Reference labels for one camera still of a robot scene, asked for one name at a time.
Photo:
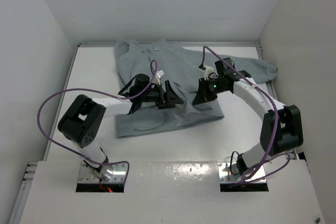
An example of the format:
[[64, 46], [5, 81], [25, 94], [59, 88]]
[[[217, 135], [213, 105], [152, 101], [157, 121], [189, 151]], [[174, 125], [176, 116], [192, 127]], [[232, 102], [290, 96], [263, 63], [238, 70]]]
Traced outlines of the grey zip jacket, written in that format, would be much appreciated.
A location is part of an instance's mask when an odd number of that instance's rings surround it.
[[204, 54], [187, 50], [163, 39], [152, 44], [124, 40], [117, 42], [114, 55], [121, 86], [126, 85], [136, 74], [151, 76], [150, 62], [154, 59], [164, 72], [161, 80], [168, 80], [184, 102], [173, 109], [164, 110], [159, 110], [154, 103], [144, 103], [133, 114], [116, 116], [115, 134], [118, 138], [176, 131], [224, 118], [217, 100], [192, 106], [198, 80], [204, 75], [199, 69], [202, 59], [211, 67], [216, 60], [209, 52]]

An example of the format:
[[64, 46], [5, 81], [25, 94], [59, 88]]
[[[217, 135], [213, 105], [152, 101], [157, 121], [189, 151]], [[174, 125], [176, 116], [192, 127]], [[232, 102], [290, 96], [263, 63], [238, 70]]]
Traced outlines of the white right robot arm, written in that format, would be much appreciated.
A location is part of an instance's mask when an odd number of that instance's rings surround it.
[[198, 81], [193, 105], [212, 102], [219, 93], [231, 92], [249, 105], [262, 121], [259, 143], [238, 155], [236, 167], [243, 180], [277, 154], [303, 144], [301, 113], [295, 105], [285, 105], [256, 86], [245, 70], [237, 71], [229, 58], [215, 67], [201, 64], [204, 76]]

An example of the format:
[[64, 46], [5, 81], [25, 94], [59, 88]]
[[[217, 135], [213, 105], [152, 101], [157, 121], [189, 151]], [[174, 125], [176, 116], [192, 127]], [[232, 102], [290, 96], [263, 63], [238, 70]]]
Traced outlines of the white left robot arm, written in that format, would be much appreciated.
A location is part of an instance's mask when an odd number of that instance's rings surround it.
[[102, 173], [103, 164], [109, 162], [95, 140], [104, 118], [133, 114], [143, 103], [154, 103], [159, 109], [173, 109], [183, 100], [173, 91], [168, 80], [162, 87], [159, 77], [153, 84], [150, 77], [137, 74], [118, 93], [117, 98], [93, 99], [84, 94], [75, 98], [58, 123], [58, 131], [72, 141], [81, 155], [88, 158], [86, 165], [93, 173]]

